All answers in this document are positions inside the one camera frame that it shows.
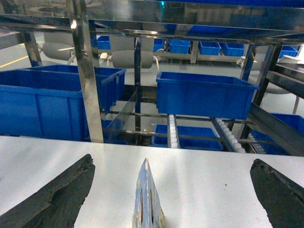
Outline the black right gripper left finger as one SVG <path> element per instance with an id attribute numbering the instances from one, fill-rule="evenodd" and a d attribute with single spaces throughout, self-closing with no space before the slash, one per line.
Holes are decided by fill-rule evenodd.
<path id="1" fill-rule="evenodd" d="M 92 187 L 95 165 L 86 154 L 0 217 L 2 228 L 72 228 Z"/>

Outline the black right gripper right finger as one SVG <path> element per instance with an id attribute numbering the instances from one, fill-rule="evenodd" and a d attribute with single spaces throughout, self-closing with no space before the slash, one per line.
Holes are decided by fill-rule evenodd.
<path id="1" fill-rule="evenodd" d="M 253 187 L 274 228 L 304 226 L 304 188 L 261 159 L 255 159 L 250 176 Z"/>

